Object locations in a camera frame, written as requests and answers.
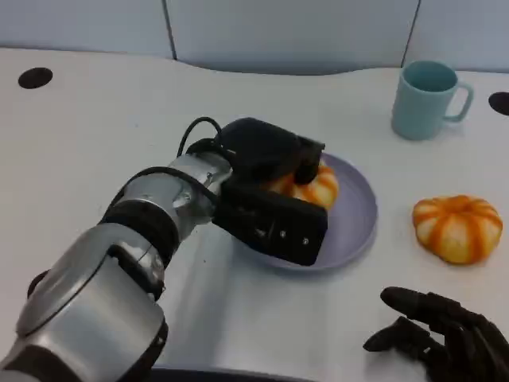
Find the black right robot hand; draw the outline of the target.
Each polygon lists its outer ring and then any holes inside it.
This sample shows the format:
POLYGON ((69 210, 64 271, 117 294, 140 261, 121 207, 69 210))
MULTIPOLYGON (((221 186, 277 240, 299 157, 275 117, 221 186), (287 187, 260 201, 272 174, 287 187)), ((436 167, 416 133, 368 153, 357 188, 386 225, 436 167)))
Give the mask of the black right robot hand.
POLYGON ((439 294, 399 286, 380 298, 402 315, 371 335, 363 348, 395 350, 421 363, 429 381, 507 381, 508 341, 482 314, 439 294))

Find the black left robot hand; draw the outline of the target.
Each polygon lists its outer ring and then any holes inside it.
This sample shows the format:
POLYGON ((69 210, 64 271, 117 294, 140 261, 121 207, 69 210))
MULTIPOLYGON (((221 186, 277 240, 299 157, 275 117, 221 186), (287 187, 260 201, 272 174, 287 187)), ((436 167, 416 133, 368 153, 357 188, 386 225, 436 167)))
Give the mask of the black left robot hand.
POLYGON ((255 118, 237 119, 216 136, 233 174, 247 183, 265 184, 295 176, 309 184, 318 174, 325 144, 255 118))

